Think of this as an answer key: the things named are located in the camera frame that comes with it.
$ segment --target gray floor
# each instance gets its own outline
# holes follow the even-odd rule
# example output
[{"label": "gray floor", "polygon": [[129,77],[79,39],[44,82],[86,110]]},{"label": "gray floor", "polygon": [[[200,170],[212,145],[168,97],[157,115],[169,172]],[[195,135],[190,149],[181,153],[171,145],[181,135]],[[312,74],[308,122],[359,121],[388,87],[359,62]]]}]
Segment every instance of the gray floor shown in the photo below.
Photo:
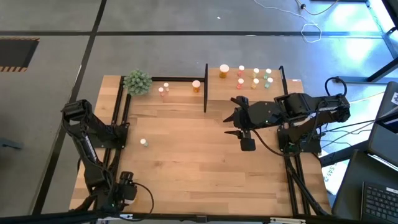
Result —
[{"label": "gray floor", "polygon": [[[258,0],[266,6],[298,12],[294,0]],[[100,0],[0,0],[2,30],[91,30]],[[304,1],[312,11],[329,3]],[[377,32],[364,4],[338,3],[320,16],[310,17],[323,31]],[[263,9],[252,0],[111,0],[100,30],[267,30],[300,31],[305,21],[275,9]],[[0,217],[30,212],[51,145],[60,124],[60,109],[70,96],[88,37],[41,37],[25,73],[0,73],[0,136],[23,142],[20,151],[0,149]],[[308,44],[301,37],[97,37],[78,98],[93,105],[103,75],[127,75],[140,68],[153,76],[200,76],[205,63],[217,67],[278,68],[287,78],[303,80],[305,92],[325,94],[324,81],[336,75],[369,76],[392,60],[381,38],[323,37]],[[349,85],[350,101],[384,91],[383,85]],[[342,86],[331,83],[338,93]],[[348,123],[371,119],[380,98],[352,105]],[[363,108],[373,113],[364,114]],[[367,134],[341,141],[356,143]],[[334,139],[339,135],[330,135]],[[344,148],[335,144],[333,152]],[[55,171],[44,212],[68,209],[76,177],[77,153],[67,136]]]}]

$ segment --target small bottle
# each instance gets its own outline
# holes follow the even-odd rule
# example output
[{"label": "small bottle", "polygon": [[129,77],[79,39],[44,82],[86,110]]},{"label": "small bottle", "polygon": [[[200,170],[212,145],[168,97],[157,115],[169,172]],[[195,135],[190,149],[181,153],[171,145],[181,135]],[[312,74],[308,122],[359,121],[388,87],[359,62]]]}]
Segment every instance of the small bottle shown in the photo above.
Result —
[{"label": "small bottle", "polygon": [[244,66],[240,65],[238,70],[238,76],[241,77],[243,75]]},{"label": "small bottle", "polygon": [[266,80],[266,79],[268,78],[268,76],[271,74],[271,72],[272,72],[272,70],[269,69],[269,68],[267,68],[267,69],[266,69],[266,74],[264,75],[263,78]]},{"label": "small bottle", "polygon": [[159,93],[161,97],[164,96],[164,89],[162,87],[159,88]]},{"label": "small bottle", "polygon": [[148,142],[147,142],[146,139],[141,139],[139,142],[140,142],[143,146],[148,147]]},{"label": "small bottle", "polygon": [[252,89],[255,89],[258,83],[259,83],[258,78],[255,78],[255,79],[253,80],[253,83],[251,84],[251,88],[252,88]]},{"label": "small bottle", "polygon": [[243,82],[244,82],[243,78],[238,79],[238,85],[236,85],[236,88],[239,90],[242,89]]},{"label": "small bottle", "polygon": [[169,83],[164,83],[163,86],[166,91],[169,91]]},{"label": "small bottle", "polygon": [[257,75],[259,74],[259,72],[260,72],[260,70],[259,70],[258,68],[253,69],[252,77],[253,77],[253,78],[256,78]]},{"label": "small bottle", "polygon": [[267,78],[267,83],[264,85],[264,87],[269,88],[273,81],[274,81],[273,78],[271,78],[271,77]]},{"label": "small bottle", "polygon": [[220,78],[226,78],[226,74],[228,73],[228,71],[229,71],[229,66],[222,64],[220,66]]},{"label": "small bottle", "polygon": [[195,93],[199,93],[200,91],[200,82],[198,80],[195,80],[192,82],[192,87],[193,87],[193,91]]}]

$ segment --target green plant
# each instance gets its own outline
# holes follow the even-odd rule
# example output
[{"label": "green plant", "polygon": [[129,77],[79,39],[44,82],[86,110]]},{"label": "green plant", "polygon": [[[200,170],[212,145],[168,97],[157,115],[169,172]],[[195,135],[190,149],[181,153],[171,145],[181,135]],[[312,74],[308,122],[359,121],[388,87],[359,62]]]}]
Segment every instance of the green plant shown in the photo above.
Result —
[{"label": "green plant", "polygon": [[129,76],[124,77],[123,83],[123,88],[125,88],[130,95],[137,96],[149,92],[152,86],[152,79],[148,73],[136,69],[133,70]]}]

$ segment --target wooden table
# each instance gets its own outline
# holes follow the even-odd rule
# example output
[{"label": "wooden table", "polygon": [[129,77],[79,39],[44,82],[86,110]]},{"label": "wooden table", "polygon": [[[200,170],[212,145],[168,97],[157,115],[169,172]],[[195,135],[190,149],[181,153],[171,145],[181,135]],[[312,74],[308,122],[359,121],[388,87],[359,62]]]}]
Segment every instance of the wooden table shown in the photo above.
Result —
[{"label": "wooden table", "polygon": [[[161,98],[157,89],[163,83],[154,82],[149,94],[132,97],[127,120],[131,127],[118,173],[133,172],[134,181],[152,191],[154,213],[292,215],[283,158],[266,150],[255,135],[257,150],[243,152],[236,136],[224,134],[235,130],[232,123],[223,123],[237,106],[230,102],[232,96],[244,95],[253,102],[273,101],[284,94],[279,70],[270,74],[274,82],[269,89],[264,88],[265,70],[261,70],[255,90],[250,89],[251,71],[246,70],[243,88],[237,90],[236,69],[231,69],[226,79],[218,77],[217,68],[209,69],[206,113],[203,85],[199,93],[194,93],[191,83],[170,82],[168,95]],[[99,91],[95,114],[106,124],[111,123],[119,80],[120,76],[104,76]],[[287,83],[289,93],[303,92],[300,80]],[[259,133],[270,147],[279,148],[276,127]],[[140,144],[141,138],[147,139],[149,147]],[[97,149],[97,153],[101,158],[104,150]],[[330,212],[319,161],[311,154],[301,154],[301,159],[308,189]],[[70,208],[79,206],[88,195],[83,173],[84,169],[80,169]],[[303,213],[297,186],[295,192]],[[123,212],[147,213],[150,206],[149,194],[139,188],[136,201]]]}]

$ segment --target concrete floor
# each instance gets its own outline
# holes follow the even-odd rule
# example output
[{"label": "concrete floor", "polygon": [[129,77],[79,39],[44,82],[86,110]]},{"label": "concrete floor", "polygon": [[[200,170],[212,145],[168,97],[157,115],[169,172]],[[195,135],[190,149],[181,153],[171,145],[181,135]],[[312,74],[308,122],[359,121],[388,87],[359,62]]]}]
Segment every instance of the concrete floor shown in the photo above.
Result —
[{"label": "concrete floor", "polygon": [[[293,0],[258,0],[266,6],[298,12]],[[2,30],[91,30],[100,0],[0,0]],[[303,1],[311,11],[329,3]],[[320,16],[308,16],[323,31],[377,32],[364,4],[338,3]],[[99,30],[267,30],[300,31],[301,18],[275,9],[262,9],[252,0],[112,0]],[[0,136],[23,142],[17,151],[0,149],[0,217],[25,215],[60,124],[60,109],[68,100],[88,41],[87,36],[41,37],[25,73],[0,73]],[[200,76],[205,63],[218,67],[278,68],[287,78],[302,79],[305,92],[325,95],[324,81],[336,75],[369,76],[392,60],[381,38],[323,37],[308,44],[301,37],[123,36],[97,37],[78,98],[93,105],[103,75],[127,75],[140,68],[153,76]],[[383,85],[349,85],[350,101],[384,91]],[[332,93],[342,86],[331,83]],[[352,105],[348,123],[374,118],[380,98]],[[363,108],[374,113],[364,114]],[[332,124],[329,128],[340,126]],[[367,138],[343,138],[356,143]],[[334,139],[340,135],[327,136]],[[334,144],[333,152],[344,148]],[[77,153],[67,136],[55,171],[44,213],[67,211],[76,177]]]}]

